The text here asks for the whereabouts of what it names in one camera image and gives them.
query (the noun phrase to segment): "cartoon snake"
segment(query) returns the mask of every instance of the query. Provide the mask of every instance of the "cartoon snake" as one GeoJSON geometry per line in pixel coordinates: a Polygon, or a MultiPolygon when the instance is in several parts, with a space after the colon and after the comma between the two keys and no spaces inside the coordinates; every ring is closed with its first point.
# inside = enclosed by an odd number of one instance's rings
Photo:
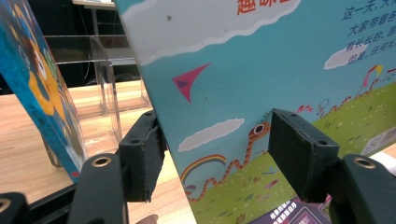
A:
{"type": "Polygon", "coordinates": [[[204,198],[209,184],[212,183],[213,186],[221,184],[221,182],[223,182],[227,178],[227,176],[230,174],[233,167],[235,167],[237,170],[240,170],[240,169],[246,167],[250,160],[251,152],[253,149],[253,144],[257,140],[259,140],[262,137],[264,137],[265,135],[267,135],[270,132],[270,129],[271,129],[271,125],[267,121],[262,122],[262,123],[256,125],[253,129],[251,129],[251,131],[248,134],[247,153],[245,155],[244,162],[241,164],[239,162],[239,160],[231,161],[230,164],[228,165],[227,171],[225,172],[223,178],[220,181],[217,181],[217,179],[214,177],[208,178],[206,180],[206,182],[204,183],[204,187],[202,189],[201,195],[198,198],[188,198],[189,202],[195,203],[195,202],[200,201],[202,198],[204,198]]]}

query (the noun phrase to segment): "rainbow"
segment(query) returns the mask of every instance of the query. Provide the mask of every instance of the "rainbow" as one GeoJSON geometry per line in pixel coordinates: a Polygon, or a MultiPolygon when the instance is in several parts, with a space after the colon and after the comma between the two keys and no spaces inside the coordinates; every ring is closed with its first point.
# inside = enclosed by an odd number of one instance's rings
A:
{"type": "Polygon", "coordinates": [[[215,154],[215,155],[210,155],[210,156],[203,157],[203,158],[201,158],[200,160],[193,162],[192,164],[190,164],[190,165],[183,171],[183,174],[181,174],[181,176],[180,176],[181,183],[183,183],[183,185],[185,185],[185,181],[186,181],[187,176],[188,176],[193,170],[195,170],[196,168],[198,168],[199,166],[201,166],[201,165],[203,165],[203,164],[205,164],[205,163],[212,162],[212,161],[220,162],[221,164],[223,164],[223,166],[225,166],[226,159],[225,159],[225,157],[222,156],[222,155],[215,154]]]}

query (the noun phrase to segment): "black plastic bracket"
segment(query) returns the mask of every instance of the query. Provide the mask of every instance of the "black plastic bracket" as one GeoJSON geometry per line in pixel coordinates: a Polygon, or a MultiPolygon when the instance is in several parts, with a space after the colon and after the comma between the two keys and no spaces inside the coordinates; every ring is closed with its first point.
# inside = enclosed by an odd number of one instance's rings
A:
{"type": "Polygon", "coordinates": [[[163,167],[166,143],[154,111],[144,113],[123,137],[119,150],[128,202],[150,202],[163,167]]]}
{"type": "Polygon", "coordinates": [[[338,160],[338,145],[297,114],[274,109],[269,153],[306,203],[324,202],[326,167],[338,160]]]}

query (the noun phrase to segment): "book cover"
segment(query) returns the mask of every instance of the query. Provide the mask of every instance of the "book cover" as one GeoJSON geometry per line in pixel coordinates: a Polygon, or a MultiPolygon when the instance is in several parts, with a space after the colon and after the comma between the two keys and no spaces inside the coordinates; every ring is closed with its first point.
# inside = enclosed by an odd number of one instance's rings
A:
{"type": "Polygon", "coordinates": [[[395,142],[394,1],[115,3],[198,223],[249,222],[295,197],[267,153],[273,108],[341,156],[395,142]]]}
{"type": "Polygon", "coordinates": [[[0,17],[0,74],[76,182],[87,159],[77,111],[32,9],[0,0],[0,17]]]}

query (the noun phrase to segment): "acrylic display holder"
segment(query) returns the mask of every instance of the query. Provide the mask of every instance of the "acrylic display holder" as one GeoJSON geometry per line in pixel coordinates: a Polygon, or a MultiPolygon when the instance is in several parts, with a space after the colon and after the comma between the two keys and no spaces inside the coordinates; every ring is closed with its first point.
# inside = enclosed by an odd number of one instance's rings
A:
{"type": "Polygon", "coordinates": [[[93,63],[96,85],[73,88],[71,92],[88,156],[117,149],[122,138],[120,112],[149,105],[141,80],[115,82],[113,66],[134,63],[125,36],[46,36],[46,39],[57,64],[93,63]],[[88,128],[93,122],[100,129],[88,128]]]}

